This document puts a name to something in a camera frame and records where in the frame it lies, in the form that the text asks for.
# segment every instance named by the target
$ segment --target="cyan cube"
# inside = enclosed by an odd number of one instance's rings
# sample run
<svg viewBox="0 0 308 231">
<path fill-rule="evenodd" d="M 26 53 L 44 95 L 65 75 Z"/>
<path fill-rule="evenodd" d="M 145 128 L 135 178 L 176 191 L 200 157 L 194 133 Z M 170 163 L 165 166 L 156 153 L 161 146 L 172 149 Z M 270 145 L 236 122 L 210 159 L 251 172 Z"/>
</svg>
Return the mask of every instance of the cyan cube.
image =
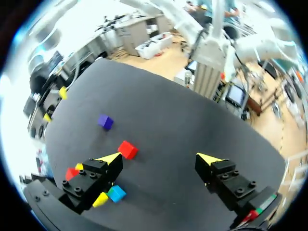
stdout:
<svg viewBox="0 0 308 231">
<path fill-rule="evenodd" d="M 124 192 L 123 189 L 121 189 L 118 185 L 112 186 L 107 193 L 107 196 L 115 203 L 122 200 L 125 195 L 126 192 Z"/>
<path fill-rule="evenodd" d="M 112 120 L 112 118 L 104 114 L 100 115 L 100 118 L 98 119 L 98 124 L 106 130 L 110 130 L 113 123 L 114 121 Z"/>
</svg>

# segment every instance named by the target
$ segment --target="screw head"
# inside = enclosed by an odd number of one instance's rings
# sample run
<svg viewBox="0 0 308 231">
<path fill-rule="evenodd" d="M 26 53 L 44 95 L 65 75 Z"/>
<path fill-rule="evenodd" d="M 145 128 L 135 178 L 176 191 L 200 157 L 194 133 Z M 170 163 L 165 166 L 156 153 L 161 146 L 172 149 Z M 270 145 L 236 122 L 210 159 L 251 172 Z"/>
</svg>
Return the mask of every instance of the screw head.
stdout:
<svg viewBox="0 0 308 231">
<path fill-rule="evenodd" d="M 85 170 L 79 170 L 79 175 L 82 175 L 82 176 L 86 175 Z"/>
<path fill-rule="evenodd" d="M 233 172 L 233 175 L 234 175 L 234 176 L 239 175 L 239 171 L 238 171 L 238 170 L 235 170 L 235 171 Z"/>
<path fill-rule="evenodd" d="M 257 183 L 255 181 L 252 181 L 252 182 L 249 183 L 250 188 L 254 188 L 254 187 L 256 187 L 256 185 L 257 185 Z"/>
<path fill-rule="evenodd" d="M 39 202 L 39 201 L 40 201 L 40 197 L 39 197 L 39 196 L 35 196 L 35 197 L 34 197 L 34 200 L 35 200 L 36 202 Z"/>
<path fill-rule="evenodd" d="M 49 192 L 47 190 L 44 190 L 42 194 L 43 194 L 43 196 L 48 196 Z"/>
<path fill-rule="evenodd" d="M 229 178 L 229 175 L 228 174 L 223 174 L 221 177 L 220 177 L 222 180 L 226 180 Z"/>
<path fill-rule="evenodd" d="M 95 173 L 93 173 L 93 172 L 92 172 L 92 173 L 90 173 L 90 178 L 91 178 L 91 179 L 95 179 L 95 178 L 96 178 L 96 174 L 95 174 Z"/>
<path fill-rule="evenodd" d="M 77 195 L 81 195 L 83 193 L 82 189 L 80 187 L 76 187 L 74 188 L 74 192 L 77 194 Z"/>
<path fill-rule="evenodd" d="M 68 183 L 67 180 L 63 180 L 63 181 L 62 181 L 62 185 L 63 185 L 64 187 L 67 187 L 67 186 L 69 186 L 69 183 Z"/>
<path fill-rule="evenodd" d="M 239 195 L 242 195 L 244 191 L 245 191 L 245 190 L 244 190 L 243 188 L 238 188 L 238 189 L 235 191 L 235 194 L 239 196 Z"/>
</svg>

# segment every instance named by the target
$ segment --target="black table surface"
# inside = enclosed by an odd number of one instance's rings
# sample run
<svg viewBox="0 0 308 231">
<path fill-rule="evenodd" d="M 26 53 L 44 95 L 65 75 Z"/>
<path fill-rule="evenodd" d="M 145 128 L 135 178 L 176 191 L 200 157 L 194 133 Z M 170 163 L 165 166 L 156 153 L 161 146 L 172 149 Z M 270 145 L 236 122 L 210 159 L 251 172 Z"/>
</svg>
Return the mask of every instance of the black table surface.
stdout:
<svg viewBox="0 0 308 231">
<path fill-rule="evenodd" d="M 110 131 L 98 126 L 100 114 L 115 121 Z M 57 185 L 68 167 L 116 153 L 124 140 L 139 149 L 132 160 L 123 158 L 116 180 L 127 196 L 82 214 L 119 231 L 231 225 L 236 214 L 194 170 L 197 152 L 234 161 L 259 191 L 278 189 L 284 172 L 283 158 L 269 142 L 218 104 L 161 76 L 100 59 L 77 79 L 48 125 L 46 148 Z"/>
</svg>

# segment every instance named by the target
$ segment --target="orange light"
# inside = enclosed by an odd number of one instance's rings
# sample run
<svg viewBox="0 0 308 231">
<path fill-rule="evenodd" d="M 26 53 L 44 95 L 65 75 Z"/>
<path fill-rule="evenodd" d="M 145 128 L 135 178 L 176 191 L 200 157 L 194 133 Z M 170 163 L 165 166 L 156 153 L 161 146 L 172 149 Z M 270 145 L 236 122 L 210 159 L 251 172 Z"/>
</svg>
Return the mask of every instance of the orange light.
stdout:
<svg viewBox="0 0 308 231">
<path fill-rule="evenodd" d="M 303 77 L 302 77 L 302 75 L 300 74 L 299 71 L 296 71 L 296 75 L 297 75 L 299 81 L 304 82 L 304 79 L 303 79 Z"/>
</svg>

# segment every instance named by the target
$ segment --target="drawer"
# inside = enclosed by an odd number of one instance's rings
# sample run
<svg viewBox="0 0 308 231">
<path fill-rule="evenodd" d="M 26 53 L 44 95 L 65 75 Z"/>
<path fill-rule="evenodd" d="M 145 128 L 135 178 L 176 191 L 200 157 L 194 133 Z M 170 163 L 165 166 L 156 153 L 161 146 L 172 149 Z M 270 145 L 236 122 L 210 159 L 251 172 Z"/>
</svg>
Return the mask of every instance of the drawer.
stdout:
<svg viewBox="0 0 308 231">
<path fill-rule="evenodd" d="M 130 35 L 130 31 L 126 28 L 126 27 L 123 27 L 123 28 L 119 28 L 116 30 L 118 35 L 119 36 L 127 36 L 127 35 Z"/>
</svg>

